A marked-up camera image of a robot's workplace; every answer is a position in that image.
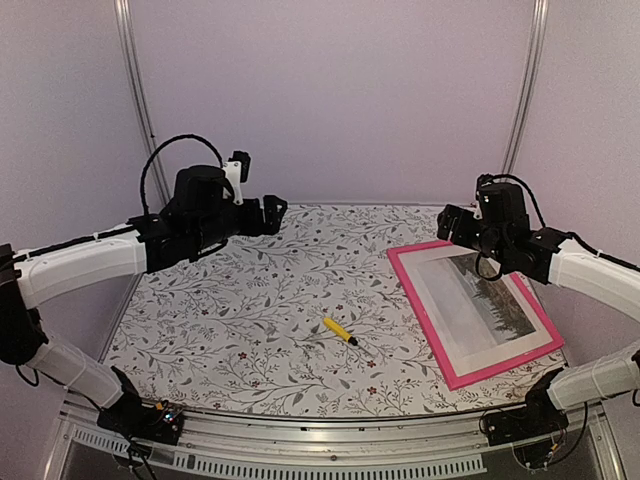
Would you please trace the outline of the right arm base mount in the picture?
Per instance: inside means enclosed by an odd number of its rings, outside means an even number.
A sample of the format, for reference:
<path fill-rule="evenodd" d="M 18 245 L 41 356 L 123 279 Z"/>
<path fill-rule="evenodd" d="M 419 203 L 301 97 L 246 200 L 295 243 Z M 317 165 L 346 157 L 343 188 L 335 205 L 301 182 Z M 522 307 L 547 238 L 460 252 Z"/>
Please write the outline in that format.
<path fill-rule="evenodd" d="M 548 467 L 563 445 L 569 421 L 566 414 L 548 400 L 527 400 L 515 409 L 485 412 L 479 420 L 479 430 L 490 446 L 513 444 L 547 436 L 541 445 L 517 447 L 516 461 L 531 470 Z"/>

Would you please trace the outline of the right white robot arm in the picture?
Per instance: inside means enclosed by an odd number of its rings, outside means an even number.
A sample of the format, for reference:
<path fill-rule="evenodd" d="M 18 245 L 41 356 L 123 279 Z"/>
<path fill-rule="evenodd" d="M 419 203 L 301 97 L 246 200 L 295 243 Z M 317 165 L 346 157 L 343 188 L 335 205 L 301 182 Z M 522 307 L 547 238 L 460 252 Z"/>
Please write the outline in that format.
<path fill-rule="evenodd" d="M 476 208 L 448 204 L 437 217 L 441 240 L 498 263 L 497 275 L 521 273 L 544 285 L 586 295 L 639 318 L 639 268 L 587 244 L 577 233 L 542 223 L 533 229 L 527 212 L 538 202 L 531 188 L 510 174 L 483 174 L 475 188 Z M 586 364 L 559 369 L 527 393 L 517 427 L 537 436 L 552 424 L 556 411 L 609 399 L 639 388 L 639 344 Z"/>

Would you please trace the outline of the pink picture frame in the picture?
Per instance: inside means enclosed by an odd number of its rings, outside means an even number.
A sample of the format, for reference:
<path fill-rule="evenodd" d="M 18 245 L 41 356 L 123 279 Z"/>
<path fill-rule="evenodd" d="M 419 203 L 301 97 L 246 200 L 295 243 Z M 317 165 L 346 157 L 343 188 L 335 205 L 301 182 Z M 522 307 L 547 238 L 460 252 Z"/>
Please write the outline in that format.
<path fill-rule="evenodd" d="M 451 390 L 537 360 L 564 339 L 519 275 L 446 241 L 387 256 Z"/>

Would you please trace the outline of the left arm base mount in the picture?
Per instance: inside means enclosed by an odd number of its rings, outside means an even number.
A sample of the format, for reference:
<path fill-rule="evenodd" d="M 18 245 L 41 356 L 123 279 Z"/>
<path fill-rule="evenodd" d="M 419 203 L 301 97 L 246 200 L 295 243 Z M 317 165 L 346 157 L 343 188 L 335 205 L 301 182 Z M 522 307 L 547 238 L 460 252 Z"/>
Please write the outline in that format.
<path fill-rule="evenodd" d="M 127 439 L 143 439 L 176 446 L 182 434 L 182 409 L 167 400 L 146 406 L 138 398 L 119 399 L 113 406 L 103 408 L 97 426 L 116 432 Z"/>

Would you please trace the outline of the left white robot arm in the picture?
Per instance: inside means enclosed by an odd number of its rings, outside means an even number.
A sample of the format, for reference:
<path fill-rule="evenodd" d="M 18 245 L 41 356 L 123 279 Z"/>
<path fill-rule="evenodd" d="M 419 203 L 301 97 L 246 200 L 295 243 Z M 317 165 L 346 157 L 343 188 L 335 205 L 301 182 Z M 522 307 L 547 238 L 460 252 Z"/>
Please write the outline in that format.
<path fill-rule="evenodd" d="M 196 262 L 236 235 L 275 235 L 285 200 L 246 199 L 247 175 L 237 161 L 178 172 L 173 197 L 157 214 L 144 213 L 110 230 L 58 245 L 16 252 L 1 247 L 1 360 L 26 365 L 107 410 L 128 434 L 148 426 L 148 412 L 125 375 L 44 331 L 40 305 L 71 291 L 128 275 Z"/>

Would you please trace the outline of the yellow handled screwdriver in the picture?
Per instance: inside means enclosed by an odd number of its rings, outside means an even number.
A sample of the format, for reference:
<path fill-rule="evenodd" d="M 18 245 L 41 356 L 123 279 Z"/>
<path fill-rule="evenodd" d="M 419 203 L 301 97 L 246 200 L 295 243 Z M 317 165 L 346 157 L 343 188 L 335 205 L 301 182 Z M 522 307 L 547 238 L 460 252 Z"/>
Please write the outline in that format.
<path fill-rule="evenodd" d="M 360 344 L 359 340 L 355 336 L 353 336 L 351 333 L 345 330 L 342 326 L 340 326 L 334 320 L 332 320 L 331 318 L 325 317 L 323 319 L 323 323 L 330 331 L 332 331 L 335 335 L 337 335 L 347 344 L 357 349 L 360 349 L 366 354 L 369 354 L 369 352 Z"/>

